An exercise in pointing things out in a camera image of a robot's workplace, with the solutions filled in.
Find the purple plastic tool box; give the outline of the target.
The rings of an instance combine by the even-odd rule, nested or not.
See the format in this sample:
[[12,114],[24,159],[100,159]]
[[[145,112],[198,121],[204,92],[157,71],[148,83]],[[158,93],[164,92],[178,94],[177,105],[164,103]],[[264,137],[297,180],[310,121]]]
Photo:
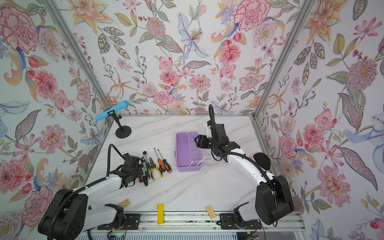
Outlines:
[[214,164],[210,150],[197,147],[195,138],[198,135],[198,132],[176,133],[175,158],[179,172],[199,171],[202,166]]

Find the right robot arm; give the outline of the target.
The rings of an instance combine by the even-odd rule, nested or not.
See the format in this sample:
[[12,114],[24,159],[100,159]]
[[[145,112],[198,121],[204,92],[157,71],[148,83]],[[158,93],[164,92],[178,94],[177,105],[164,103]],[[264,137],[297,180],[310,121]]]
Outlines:
[[266,225],[294,212],[295,207],[287,179],[269,172],[271,160],[264,153],[250,158],[240,145],[230,141],[223,124],[207,123],[207,134],[195,137],[196,146],[209,149],[215,160],[225,161],[237,169],[256,190],[254,203],[241,204],[234,209],[238,223],[260,220]]

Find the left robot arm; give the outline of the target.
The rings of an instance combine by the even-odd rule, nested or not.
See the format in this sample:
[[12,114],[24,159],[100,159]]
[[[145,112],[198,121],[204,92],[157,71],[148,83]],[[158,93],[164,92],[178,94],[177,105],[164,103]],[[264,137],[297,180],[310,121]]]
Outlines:
[[122,188],[132,187],[136,179],[143,176],[144,160],[125,154],[124,164],[111,170],[107,162],[107,174],[83,187],[56,193],[44,213],[38,232],[49,240],[74,240],[82,232],[99,226],[120,229],[128,221],[124,208],[113,203],[100,207],[94,204]]

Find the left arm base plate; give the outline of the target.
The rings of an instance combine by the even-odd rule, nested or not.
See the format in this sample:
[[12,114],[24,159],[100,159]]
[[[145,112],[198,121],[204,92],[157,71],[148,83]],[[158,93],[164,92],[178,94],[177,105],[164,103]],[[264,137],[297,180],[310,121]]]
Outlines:
[[138,230],[141,214],[124,214],[123,218],[115,219],[110,224],[97,227],[97,230]]

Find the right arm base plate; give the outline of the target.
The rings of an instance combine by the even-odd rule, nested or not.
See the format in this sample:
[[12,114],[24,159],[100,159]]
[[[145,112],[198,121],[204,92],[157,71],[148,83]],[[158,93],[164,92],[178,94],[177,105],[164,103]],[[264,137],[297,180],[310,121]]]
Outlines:
[[220,214],[220,219],[216,224],[222,230],[261,230],[262,224],[259,220],[245,221],[235,213]]

